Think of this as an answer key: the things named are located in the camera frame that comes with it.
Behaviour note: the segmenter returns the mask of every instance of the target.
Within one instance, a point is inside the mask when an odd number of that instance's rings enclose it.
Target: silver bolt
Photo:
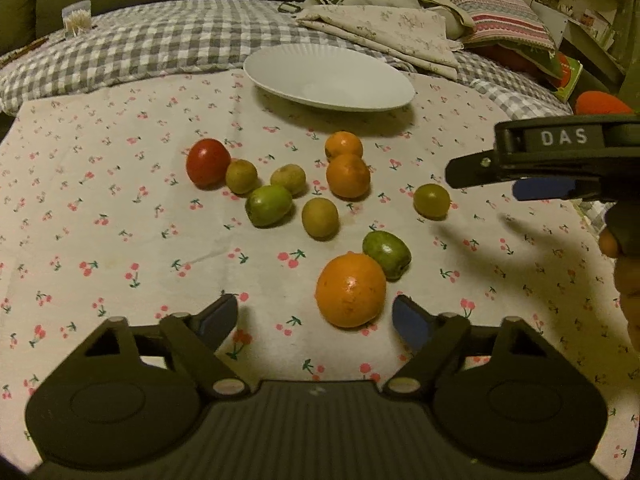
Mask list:
[[[240,379],[220,379],[212,388],[220,395],[237,395],[244,390],[244,383]]]
[[[388,386],[396,394],[412,394],[420,389],[420,381],[412,377],[394,377]]]

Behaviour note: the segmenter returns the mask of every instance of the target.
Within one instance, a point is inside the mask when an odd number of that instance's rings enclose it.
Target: triangular cutout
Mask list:
[[[116,338],[115,331],[107,329],[84,355],[87,357],[95,357],[100,355],[118,355],[119,353],[120,345],[118,345],[118,338]]]
[[[543,351],[543,349],[540,348],[535,341],[533,341],[530,336],[522,330],[518,330],[516,332],[516,339],[511,346],[511,353],[538,357],[546,356],[545,351]]]

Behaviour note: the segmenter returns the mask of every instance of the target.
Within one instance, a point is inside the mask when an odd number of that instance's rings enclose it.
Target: tomato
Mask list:
[[[215,186],[225,177],[231,155],[216,139],[201,139],[187,155],[187,175],[200,188]]]

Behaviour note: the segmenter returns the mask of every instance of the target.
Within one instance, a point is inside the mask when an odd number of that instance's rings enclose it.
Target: yellow-green fruit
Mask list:
[[[312,238],[329,238],[340,228],[338,209],[327,198],[312,198],[302,208],[302,226]]]
[[[248,160],[234,160],[225,175],[226,186],[236,195],[244,195],[258,185],[258,170]]]
[[[293,196],[299,195],[306,188],[305,170],[297,164],[287,164],[273,172],[271,184],[284,187]]]
[[[449,211],[450,204],[449,193],[438,184],[424,184],[414,192],[414,208],[427,218],[444,218]]]

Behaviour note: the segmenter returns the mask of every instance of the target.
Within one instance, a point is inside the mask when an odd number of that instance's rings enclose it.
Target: pink striped cushion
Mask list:
[[[523,0],[451,0],[469,13],[476,24],[465,45],[511,41],[555,52],[545,25]]]

